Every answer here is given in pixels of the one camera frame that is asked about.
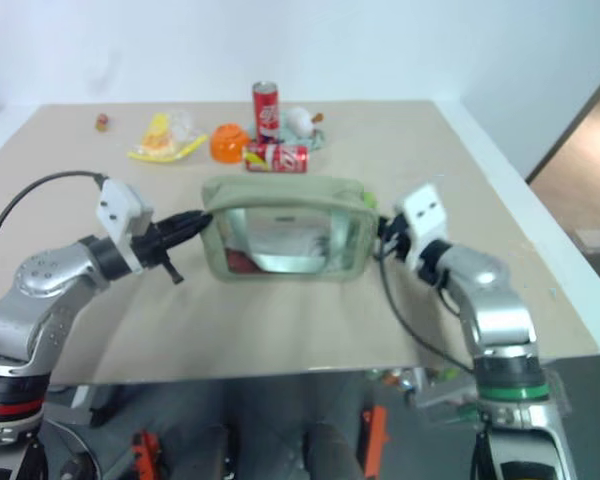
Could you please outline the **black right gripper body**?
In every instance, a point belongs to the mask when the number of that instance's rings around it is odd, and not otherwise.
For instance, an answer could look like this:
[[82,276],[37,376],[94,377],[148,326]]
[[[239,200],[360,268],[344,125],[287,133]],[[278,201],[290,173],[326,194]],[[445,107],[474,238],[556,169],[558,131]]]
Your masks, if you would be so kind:
[[393,254],[401,262],[406,261],[406,257],[411,249],[411,239],[409,237],[409,224],[403,213],[398,214],[391,220],[385,229],[385,254]]

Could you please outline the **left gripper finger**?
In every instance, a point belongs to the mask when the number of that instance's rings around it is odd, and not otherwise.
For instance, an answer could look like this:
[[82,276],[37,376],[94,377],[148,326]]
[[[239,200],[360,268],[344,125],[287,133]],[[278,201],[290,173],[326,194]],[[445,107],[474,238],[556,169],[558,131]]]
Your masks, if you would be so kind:
[[206,228],[213,216],[202,210],[190,210],[172,217],[175,228]]
[[209,224],[210,220],[196,220],[179,226],[174,232],[174,242],[184,243],[193,239],[204,231]]

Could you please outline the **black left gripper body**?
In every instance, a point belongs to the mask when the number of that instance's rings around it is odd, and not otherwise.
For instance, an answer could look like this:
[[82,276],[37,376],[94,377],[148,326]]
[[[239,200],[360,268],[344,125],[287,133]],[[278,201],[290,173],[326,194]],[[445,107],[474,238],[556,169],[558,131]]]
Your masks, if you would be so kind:
[[173,215],[151,223],[144,235],[132,240],[132,250],[143,269],[162,266],[177,285],[184,278],[173,266],[168,251],[184,241],[185,216]]

